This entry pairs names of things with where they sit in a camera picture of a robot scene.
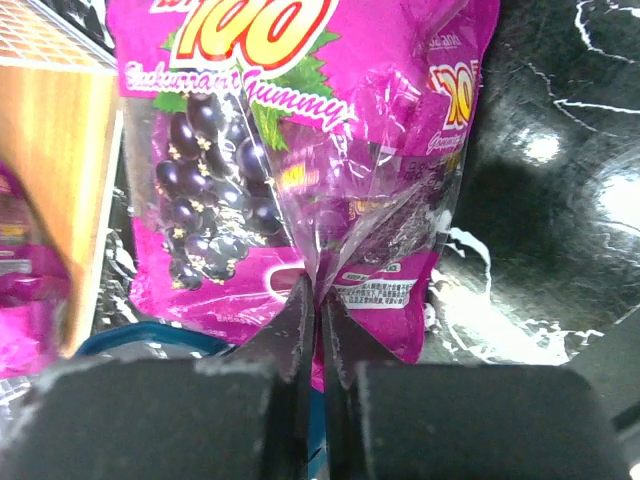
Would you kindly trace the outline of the purple candy bag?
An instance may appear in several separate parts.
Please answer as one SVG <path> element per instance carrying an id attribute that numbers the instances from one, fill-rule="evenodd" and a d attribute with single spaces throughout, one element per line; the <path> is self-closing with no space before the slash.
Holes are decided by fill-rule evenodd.
<path id="1" fill-rule="evenodd" d="M 415 362 L 497 1 L 112 1 L 142 313 L 240 345 L 307 276 Z"/>
<path id="2" fill-rule="evenodd" d="M 69 273 L 15 173 L 1 166 L 1 377 L 40 371 L 58 353 Z"/>

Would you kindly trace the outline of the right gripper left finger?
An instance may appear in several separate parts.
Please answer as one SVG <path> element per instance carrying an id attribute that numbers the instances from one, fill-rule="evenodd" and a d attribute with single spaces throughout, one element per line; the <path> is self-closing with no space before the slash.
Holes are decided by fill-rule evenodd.
<path id="1" fill-rule="evenodd" d="M 59 361 L 1 442 L 5 479 L 303 479 L 311 282 L 247 343 L 201 359 Z"/>

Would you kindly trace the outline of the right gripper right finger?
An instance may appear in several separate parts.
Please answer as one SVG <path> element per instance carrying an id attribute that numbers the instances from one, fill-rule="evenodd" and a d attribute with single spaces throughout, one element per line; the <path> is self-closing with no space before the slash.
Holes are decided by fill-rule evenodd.
<path id="1" fill-rule="evenodd" d="M 406 364 L 322 302 L 333 479 L 626 479 L 593 387 L 564 367 Z"/>

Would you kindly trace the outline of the blue white cup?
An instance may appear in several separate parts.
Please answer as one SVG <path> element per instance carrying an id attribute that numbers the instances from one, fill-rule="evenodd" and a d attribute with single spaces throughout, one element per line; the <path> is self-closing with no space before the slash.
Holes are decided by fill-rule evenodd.
<path id="1" fill-rule="evenodd" d="M 185 329 L 178 322 L 162 324 L 139 322 L 97 333 L 85 340 L 74 356 L 105 358 L 172 360 L 226 356 L 236 349 L 223 339 Z M 316 389 L 310 393 L 309 458 L 307 477 L 327 479 L 327 448 L 324 394 Z"/>

